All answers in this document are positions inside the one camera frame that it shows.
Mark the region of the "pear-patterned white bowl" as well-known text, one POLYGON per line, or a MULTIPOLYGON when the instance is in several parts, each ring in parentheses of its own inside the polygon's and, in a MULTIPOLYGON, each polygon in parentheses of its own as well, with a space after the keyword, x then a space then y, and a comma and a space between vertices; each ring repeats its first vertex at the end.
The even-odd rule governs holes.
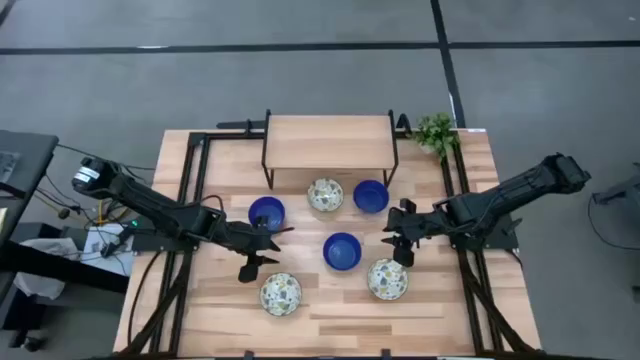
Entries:
POLYGON ((378 299, 394 301, 401 298, 409 287, 407 270, 390 258, 376 260, 368 269, 369 291, 378 299))
POLYGON ((262 284, 259 300, 262 308, 270 315, 288 316, 301 304, 302 288, 293 275, 275 273, 262 284))
POLYGON ((342 205, 344 190, 332 178, 319 178, 309 186, 307 200, 312 208, 320 212, 332 212, 342 205))

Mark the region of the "wooden shelf riser black legs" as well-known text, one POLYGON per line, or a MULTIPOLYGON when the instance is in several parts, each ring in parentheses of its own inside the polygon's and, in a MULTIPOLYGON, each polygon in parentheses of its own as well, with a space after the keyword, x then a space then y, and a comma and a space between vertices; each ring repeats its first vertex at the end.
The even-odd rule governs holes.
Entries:
POLYGON ((399 165, 396 121, 385 115, 266 112, 261 166, 269 188, 277 170, 380 170, 388 186, 399 165))

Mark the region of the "small green potted plant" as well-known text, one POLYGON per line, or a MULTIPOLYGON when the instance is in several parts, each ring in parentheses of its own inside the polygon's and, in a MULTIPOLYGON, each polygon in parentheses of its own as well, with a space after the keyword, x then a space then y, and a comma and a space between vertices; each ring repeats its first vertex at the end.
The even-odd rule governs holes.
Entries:
POLYGON ((436 154, 439 160, 443 161, 448 152, 459 144, 452 125, 451 117, 447 113, 423 116, 411 137, 423 150, 436 154))

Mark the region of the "black desk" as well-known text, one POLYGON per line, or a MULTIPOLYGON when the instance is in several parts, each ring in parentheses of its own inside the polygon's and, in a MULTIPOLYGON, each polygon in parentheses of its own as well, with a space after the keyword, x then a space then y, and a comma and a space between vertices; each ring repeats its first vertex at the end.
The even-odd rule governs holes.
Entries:
POLYGON ((0 245, 10 238, 58 142, 54 135, 0 130, 0 245))
POLYGON ((124 294, 129 279, 79 261, 6 241, 0 246, 0 270, 24 272, 124 294))

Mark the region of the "black box with green light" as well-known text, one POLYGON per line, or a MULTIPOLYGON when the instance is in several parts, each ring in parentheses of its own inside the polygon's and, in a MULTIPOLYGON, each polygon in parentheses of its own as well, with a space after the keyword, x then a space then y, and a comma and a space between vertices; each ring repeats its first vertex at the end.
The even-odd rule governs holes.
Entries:
POLYGON ((151 231, 146 220, 140 218, 126 220, 124 222, 118 221, 118 225, 121 227, 121 231, 118 234, 118 239, 120 241, 126 241, 135 234, 151 231))

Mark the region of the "white cardboard box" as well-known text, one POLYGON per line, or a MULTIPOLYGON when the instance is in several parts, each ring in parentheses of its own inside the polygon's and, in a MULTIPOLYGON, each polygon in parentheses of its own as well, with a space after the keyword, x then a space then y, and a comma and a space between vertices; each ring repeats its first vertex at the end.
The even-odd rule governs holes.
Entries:
POLYGON ((121 242, 119 234, 124 228, 119 224, 90 227, 84 245, 81 262, 102 270, 130 277, 133 266, 133 236, 121 242), (119 244, 112 255, 103 257, 101 251, 110 244, 119 244))

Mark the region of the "grey crumpled cloth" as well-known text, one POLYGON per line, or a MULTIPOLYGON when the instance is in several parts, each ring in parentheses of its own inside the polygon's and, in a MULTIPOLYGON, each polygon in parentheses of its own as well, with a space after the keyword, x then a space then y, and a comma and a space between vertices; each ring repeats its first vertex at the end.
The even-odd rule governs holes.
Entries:
MULTIPOLYGON (((35 238, 23 241, 21 245, 72 261, 81 257, 71 238, 35 238)), ((51 300, 57 299, 65 287, 61 280, 24 272, 16 274, 13 284, 27 296, 37 295, 51 300)))

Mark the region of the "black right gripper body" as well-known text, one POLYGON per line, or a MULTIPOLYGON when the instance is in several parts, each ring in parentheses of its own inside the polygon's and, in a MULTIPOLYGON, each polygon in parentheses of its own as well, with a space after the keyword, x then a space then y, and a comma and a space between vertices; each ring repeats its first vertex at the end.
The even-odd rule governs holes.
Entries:
POLYGON ((393 231, 410 242, 444 233, 444 220, 437 212, 410 213, 394 208, 393 231))

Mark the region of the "blue mini bowl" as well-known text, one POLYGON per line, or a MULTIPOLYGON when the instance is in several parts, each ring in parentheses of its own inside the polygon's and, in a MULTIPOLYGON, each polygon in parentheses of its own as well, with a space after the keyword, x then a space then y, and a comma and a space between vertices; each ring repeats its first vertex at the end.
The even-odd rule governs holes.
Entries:
POLYGON ((256 199, 248 210, 248 218, 252 225, 257 225, 260 219, 265 218, 267 228, 272 231, 282 228, 285 216, 286 211, 282 202, 271 196, 256 199))
POLYGON ((363 212, 378 213, 387 207, 389 192, 377 180, 363 180, 354 188, 353 200, 363 212))
POLYGON ((362 248, 360 242, 350 233, 334 233, 324 242, 324 261, 334 270, 349 271, 359 264, 361 257, 362 248))

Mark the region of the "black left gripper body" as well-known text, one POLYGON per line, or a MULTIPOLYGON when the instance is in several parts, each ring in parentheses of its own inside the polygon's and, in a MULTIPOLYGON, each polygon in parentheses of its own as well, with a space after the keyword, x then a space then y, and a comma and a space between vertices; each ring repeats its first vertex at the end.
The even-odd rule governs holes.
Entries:
POLYGON ((262 250, 280 251, 272 240, 274 232, 266 226, 252 226, 240 221, 225 222, 218 226, 218 244, 238 253, 255 253, 262 250))

